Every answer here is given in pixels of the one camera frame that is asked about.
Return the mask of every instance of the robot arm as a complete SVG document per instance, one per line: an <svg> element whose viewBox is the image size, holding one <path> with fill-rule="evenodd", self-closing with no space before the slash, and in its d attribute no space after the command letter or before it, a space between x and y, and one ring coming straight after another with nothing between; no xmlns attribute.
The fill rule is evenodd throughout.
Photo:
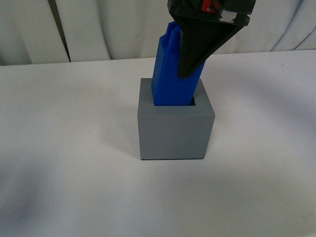
<svg viewBox="0 0 316 237"><path fill-rule="evenodd" d="M188 78L205 60L249 23L256 0L168 0L181 28L178 75Z"/></svg>

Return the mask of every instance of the white table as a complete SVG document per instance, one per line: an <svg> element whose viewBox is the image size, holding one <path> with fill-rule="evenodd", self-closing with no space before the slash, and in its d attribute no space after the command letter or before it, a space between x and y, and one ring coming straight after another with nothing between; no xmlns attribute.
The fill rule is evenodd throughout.
<svg viewBox="0 0 316 237"><path fill-rule="evenodd" d="M140 160L154 62L0 67L0 236L316 236L316 51L211 56L204 160Z"/></svg>

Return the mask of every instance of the blue block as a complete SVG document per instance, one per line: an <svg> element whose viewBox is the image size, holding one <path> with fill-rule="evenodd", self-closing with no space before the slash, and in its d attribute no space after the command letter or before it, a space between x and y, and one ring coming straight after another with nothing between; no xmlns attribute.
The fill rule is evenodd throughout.
<svg viewBox="0 0 316 237"><path fill-rule="evenodd" d="M166 34L159 39L152 80L156 106L188 106L192 103L204 63L189 78L178 77L180 34L180 27L171 22Z"/></svg>

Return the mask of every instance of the white curtain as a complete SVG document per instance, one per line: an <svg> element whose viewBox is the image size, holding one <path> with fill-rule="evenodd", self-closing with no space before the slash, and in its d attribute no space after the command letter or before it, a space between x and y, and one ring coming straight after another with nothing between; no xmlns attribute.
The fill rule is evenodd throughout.
<svg viewBox="0 0 316 237"><path fill-rule="evenodd" d="M167 0L56 0L72 62L155 57ZM315 0L257 0L216 53L316 49ZM0 65L69 62L47 0L0 1Z"/></svg>

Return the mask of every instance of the gray box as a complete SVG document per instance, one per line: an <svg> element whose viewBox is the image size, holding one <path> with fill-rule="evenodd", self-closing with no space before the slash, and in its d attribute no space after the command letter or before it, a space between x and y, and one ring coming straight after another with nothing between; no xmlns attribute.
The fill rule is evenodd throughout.
<svg viewBox="0 0 316 237"><path fill-rule="evenodd" d="M141 159L203 159L215 113L203 83L194 93L195 105L155 106L152 79L141 79L138 132Z"/></svg>

